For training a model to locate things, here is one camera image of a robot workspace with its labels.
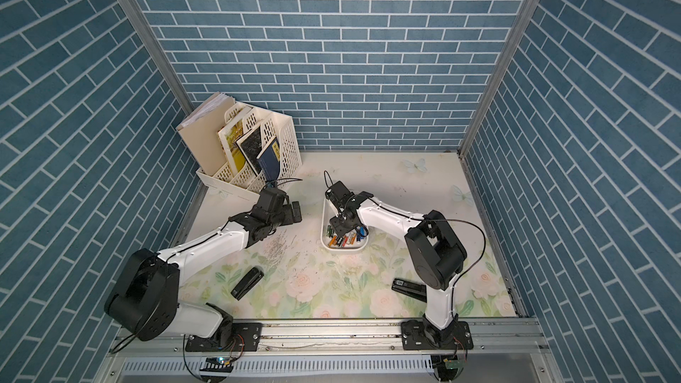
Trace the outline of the white plastic storage box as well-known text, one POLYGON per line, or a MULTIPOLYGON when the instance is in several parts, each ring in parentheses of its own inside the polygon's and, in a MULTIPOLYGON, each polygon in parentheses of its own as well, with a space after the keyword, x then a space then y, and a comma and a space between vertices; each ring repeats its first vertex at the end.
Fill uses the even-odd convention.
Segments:
POLYGON ((320 242, 324 249, 332 253, 354 254, 365 249, 370 241, 370 236, 358 239, 358 229, 351 230, 340 237, 330 223, 330 219, 336 213, 329 200, 323 202, 323 214, 321 224, 320 242))

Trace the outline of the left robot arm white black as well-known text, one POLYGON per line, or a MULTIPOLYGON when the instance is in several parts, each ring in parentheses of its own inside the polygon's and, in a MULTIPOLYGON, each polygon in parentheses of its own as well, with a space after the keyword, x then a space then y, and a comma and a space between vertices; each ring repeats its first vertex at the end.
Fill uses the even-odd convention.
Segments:
POLYGON ((217 260, 301 221, 299 202, 289 200, 285 191, 265 187, 250 211, 231 216, 214 232, 159 252, 142 248, 133 253, 108 294, 104 311, 142 342, 184 335, 225 349, 232 342, 232 315, 213 304, 181 301, 179 288, 217 260))

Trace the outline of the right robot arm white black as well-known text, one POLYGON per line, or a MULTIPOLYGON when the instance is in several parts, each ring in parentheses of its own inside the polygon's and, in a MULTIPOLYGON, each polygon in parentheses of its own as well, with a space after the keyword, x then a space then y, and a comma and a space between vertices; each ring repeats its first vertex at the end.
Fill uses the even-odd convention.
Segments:
POLYGON ((351 232, 367 235, 378 229, 405 241, 413 268, 427 287, 425 321, 444 332, 457 319, 453 289, 463 274, 467 251, 442 213, 426 215, 387 206, 372 193, 353 193, 338 181, 325 192, 335 209, 330 226, 337 238, 351 232))

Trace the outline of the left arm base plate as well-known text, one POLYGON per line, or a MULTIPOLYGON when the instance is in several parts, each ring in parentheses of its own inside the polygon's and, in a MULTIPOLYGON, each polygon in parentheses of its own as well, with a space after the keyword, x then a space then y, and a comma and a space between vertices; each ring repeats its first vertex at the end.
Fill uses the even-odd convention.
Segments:
POLYGON ((209 338, 192 335, 184 344, 188 352, 255 352, 262 334, 262 323, 230 322, 222 324, 209 338))

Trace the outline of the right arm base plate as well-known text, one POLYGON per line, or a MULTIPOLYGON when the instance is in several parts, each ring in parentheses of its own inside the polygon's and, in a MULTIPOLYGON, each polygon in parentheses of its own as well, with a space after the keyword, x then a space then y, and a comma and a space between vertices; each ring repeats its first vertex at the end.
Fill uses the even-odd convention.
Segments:
POLYGON ((468 322, 455 320, 445 329, 438 329, 423 317, 404 321, 400 325, 404 350, 471 350, 474 343, 468 322))

